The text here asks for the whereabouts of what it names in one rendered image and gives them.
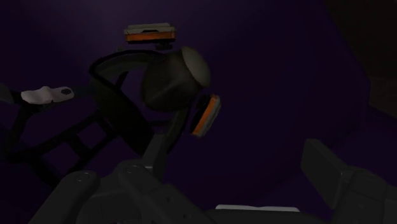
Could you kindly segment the white flat piece with hole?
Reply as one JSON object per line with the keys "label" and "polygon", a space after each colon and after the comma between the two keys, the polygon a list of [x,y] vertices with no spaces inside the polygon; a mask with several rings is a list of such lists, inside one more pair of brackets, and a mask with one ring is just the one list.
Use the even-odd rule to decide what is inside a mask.
{"label": "white flat piece with hole", "polygon": [[43,105],[53,102],[68,101],[74,97],[69,87],[50,88],[43,86],[37,90],[26,90],[20,93],[21,98],[29,104]]}

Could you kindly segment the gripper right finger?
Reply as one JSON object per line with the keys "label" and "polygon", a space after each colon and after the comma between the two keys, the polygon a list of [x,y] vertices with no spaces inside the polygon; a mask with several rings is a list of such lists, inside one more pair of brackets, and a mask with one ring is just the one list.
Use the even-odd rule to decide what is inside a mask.
{"label": "gripper right finger", "polygon": [[348,166],[320,140],[305,141],[300,167],[333,210],[330,224],[397,224],[397,187]]}

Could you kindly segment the black frame rack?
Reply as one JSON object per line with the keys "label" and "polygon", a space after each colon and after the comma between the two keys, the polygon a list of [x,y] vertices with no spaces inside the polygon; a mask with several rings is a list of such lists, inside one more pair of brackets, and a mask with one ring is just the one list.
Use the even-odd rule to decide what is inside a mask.
{"label": "black frame rack", "polygon": [[[93,88],[90,86],[71,89],[74,92],[74,97],[72,99],[93,93]],[[10,90],[5,84],[0,83],[0,101],[20,105],[20,109],[8,138],[4,141],[4,144],[1,147],[2,152],[4,153],[7,161],[12,164],[27,163],[36,173],[37,177],[52,188],[55,188],[58,185],[60,178],[57,177],[53,169],[47,167],[45,160],[42,159],[44,154],[52,151],[62,143],[68,144],[75,154],[79,156],[79,160],[68,170],[68,173],[72,173],[82,170],[100,151],[102,151],[112,140],[118,137],[116,130],[105,121],[104,115],[97,110],[95,113],[86,117],[76,125],[69,127],[60,134],[57,134],[36,146],[15,152],[13,149],[19,142],[29,118],[32,115],[65,102],[53,102],[43,105],[29,104],[21,98],[20,93],[21,92]],[[80,139],[78,133],[93,123],[97,123],[99,125],[106,134],[106,137],[99,141],[93,148],[89,148]]]}

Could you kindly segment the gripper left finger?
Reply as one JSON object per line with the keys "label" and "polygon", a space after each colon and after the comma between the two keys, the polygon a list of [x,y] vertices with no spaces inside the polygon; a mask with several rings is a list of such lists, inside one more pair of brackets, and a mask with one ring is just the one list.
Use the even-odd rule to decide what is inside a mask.
{"label": "gripper left finger", "polygon": [[160,181],[167,151],[189,112],[178,111],[140,159],[120,162],[109,176],[99,178],[94,171],[65,176],[29,224],[215,224],[175,187]]}

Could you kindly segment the orange and white block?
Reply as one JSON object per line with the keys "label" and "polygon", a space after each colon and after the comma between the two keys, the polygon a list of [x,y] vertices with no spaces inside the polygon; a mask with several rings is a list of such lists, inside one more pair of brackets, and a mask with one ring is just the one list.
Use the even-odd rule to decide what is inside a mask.
{"label": "orange and white block", "polygon": [[123,31],[128,44],[153,43],[157,50],[170,50],[176,40],[176,28],[170,23],[129,25]]}
{"label": "orange and white block", "polygon": [[196,104],[197,112],[190,125],[190,134],[197,138],[204,137],[215,121],[220,108],[220,96],[215,94],[201,95]]}

